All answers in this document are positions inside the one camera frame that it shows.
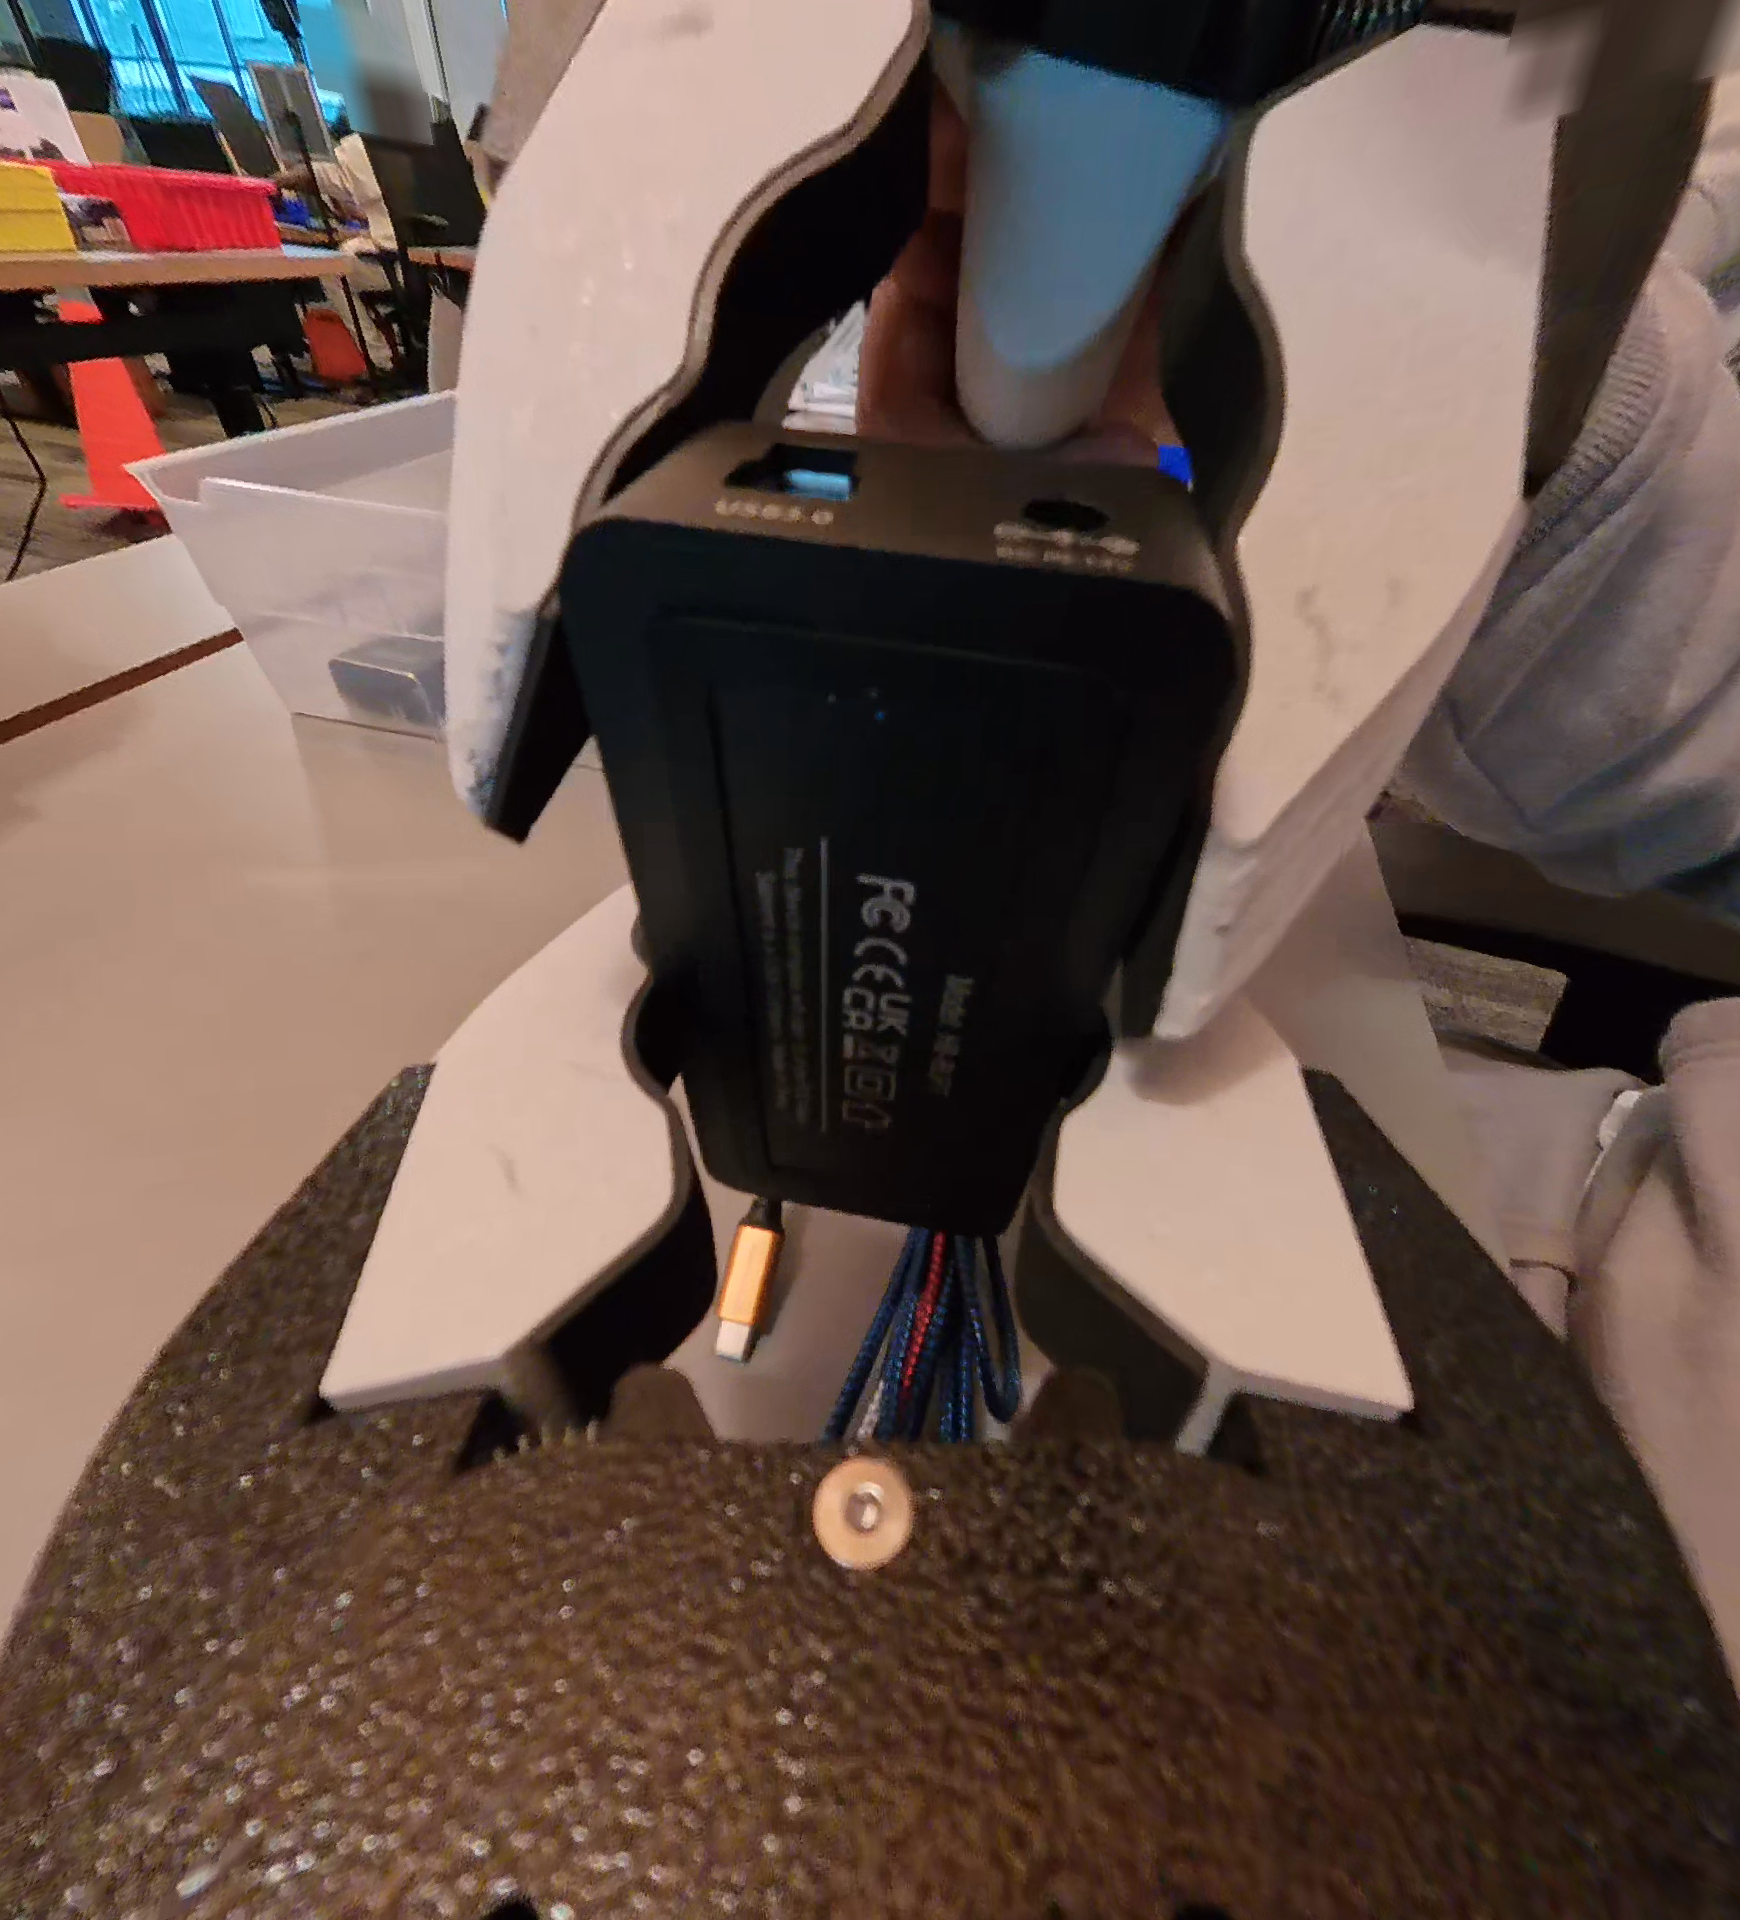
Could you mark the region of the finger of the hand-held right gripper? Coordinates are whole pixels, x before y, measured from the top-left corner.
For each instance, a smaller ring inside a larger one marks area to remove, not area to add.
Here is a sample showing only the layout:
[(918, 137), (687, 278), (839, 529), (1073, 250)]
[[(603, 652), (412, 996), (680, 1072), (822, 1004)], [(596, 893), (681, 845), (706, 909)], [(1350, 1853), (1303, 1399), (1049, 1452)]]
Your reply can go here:
[(1154, 1020), (1240, 993), (1380, 798), (1526, 522), (1552, 122), (1516, 59), (1349, 59), (1224, 177), (1271, 348), (1249, 683)]
[(578, 526), (712, 360), (740, 245), (851, 156), (925, 59), (925, 4), (602, 4), (475, 253), (445, 539), (447, 762), (525, 837), (544, 776), (503, 760)]

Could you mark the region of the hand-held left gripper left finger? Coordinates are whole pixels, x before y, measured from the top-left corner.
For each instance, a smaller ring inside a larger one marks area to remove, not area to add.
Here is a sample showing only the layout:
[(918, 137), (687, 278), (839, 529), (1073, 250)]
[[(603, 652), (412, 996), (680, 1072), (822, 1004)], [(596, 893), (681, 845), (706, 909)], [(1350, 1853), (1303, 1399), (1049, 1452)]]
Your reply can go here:
[(339, 1411), (497, 1392), (599, 1416), (713, 1307), (687, 1125), (618, 888), (513, 972), (435, 1060), (320, 1397)]

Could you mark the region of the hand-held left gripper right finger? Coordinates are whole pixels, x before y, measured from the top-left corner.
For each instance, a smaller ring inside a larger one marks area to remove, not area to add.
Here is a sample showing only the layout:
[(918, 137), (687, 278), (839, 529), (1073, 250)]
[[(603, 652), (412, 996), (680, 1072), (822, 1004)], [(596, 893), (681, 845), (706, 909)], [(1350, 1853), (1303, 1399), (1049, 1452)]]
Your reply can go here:
[(1413, 1409), (1360, 1234), (1275, 1034), (1113, 1044), (1025, 1197), (1025, 1330), (1137, 1440), (1208, 1452), (1242, 1402)]

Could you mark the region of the clear plastic bin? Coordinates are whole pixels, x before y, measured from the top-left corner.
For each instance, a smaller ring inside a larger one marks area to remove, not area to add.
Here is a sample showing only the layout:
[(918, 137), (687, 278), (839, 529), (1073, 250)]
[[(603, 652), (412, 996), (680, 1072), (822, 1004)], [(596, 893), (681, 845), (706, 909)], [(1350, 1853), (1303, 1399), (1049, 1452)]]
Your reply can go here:
[(329, 660), (384, 633), (443, 642), (452, 427), (441, 392), (134, 464), (290, 713), (372, 728)]

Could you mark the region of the black USB hub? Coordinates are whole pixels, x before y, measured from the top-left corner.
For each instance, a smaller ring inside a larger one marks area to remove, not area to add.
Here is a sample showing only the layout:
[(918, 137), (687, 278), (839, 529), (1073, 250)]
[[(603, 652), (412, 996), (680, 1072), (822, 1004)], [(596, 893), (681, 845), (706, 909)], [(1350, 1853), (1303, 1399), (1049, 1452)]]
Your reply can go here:
[(1240, 698), (1191, 486), (729, 425), (554, 593), (706, 1172), (1001, 1230), (1154, 1014)]

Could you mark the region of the person's right forearm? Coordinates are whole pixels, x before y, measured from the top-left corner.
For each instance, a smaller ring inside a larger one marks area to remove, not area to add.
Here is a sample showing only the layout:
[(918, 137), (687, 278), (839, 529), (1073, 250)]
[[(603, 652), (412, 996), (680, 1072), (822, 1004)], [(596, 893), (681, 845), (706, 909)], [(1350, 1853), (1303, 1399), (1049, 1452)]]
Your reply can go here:
[(1392, 788), (1603, 898), (1740, 924), (1740, 388), (1662, 260)]

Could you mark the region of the white desk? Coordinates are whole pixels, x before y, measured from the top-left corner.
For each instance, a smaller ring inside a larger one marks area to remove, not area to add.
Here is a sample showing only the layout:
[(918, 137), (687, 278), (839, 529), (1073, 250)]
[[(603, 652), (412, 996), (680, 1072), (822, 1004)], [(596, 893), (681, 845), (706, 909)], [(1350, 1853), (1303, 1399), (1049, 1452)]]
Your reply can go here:
[(0, 586), (0, 1645), (136, 1379), (402, 1068), (624, 881), (431, 741), (298, 722), (183, 545)]

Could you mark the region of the person's right hand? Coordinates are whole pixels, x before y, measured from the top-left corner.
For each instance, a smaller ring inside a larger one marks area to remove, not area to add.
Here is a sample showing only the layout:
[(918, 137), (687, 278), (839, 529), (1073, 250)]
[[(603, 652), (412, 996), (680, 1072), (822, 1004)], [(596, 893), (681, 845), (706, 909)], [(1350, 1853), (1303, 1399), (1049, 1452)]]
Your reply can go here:
[[(933, 83), (925, 213), (865, 306), (858, 432), (872, 440), (978, 442), (956, 392), (965, 171), (965, 125), (947, 91)], [(1163, 447), (1180, 442), (1163, 392), (1163, 306), (1161, 284), (1148, 282), (1101, 406), (1064, 442), (1068, 456), (1150, 468)]]

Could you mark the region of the black office chair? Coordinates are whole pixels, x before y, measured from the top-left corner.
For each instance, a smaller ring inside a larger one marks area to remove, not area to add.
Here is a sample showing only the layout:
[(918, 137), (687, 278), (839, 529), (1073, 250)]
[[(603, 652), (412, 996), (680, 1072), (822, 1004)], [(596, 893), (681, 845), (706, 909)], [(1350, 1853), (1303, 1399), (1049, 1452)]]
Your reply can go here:
[(1444, 907), (1409, 862), (1418, 835), (1398, 821), (1371, 832), (1444, 1034), (1492, 1039), (1539, 1066), (1614, 1068), (1653, 1085), (1674, 1020), (1728, 993), (1720, 980)]

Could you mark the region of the large grid window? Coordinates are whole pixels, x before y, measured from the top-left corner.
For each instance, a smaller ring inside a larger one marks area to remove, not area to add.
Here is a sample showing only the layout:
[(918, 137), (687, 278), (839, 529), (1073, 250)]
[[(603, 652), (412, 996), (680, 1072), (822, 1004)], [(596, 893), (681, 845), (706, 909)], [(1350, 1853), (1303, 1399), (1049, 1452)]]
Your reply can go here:
[(111, 57), (126, 110), (202, 112), (202, 86), (259, 106), (259, 68), (300, 65), (329, 110), (344, 106), (354, 59), (333, 4), (17, 2), (0, 35), (73, 37)]

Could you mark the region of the orange traffic cone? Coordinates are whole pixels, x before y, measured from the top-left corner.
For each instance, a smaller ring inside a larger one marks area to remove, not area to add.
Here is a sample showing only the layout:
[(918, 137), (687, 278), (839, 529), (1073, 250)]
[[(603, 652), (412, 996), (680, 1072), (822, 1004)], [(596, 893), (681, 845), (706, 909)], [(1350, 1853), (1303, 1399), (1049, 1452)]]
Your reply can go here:
[(66, 388), (83, 460), (83, 490), (60, 494), (72, 513), (130, 514), (163, 520), (134, 464), (163, 454), (148, 368), (134, 357), (66, 363)]

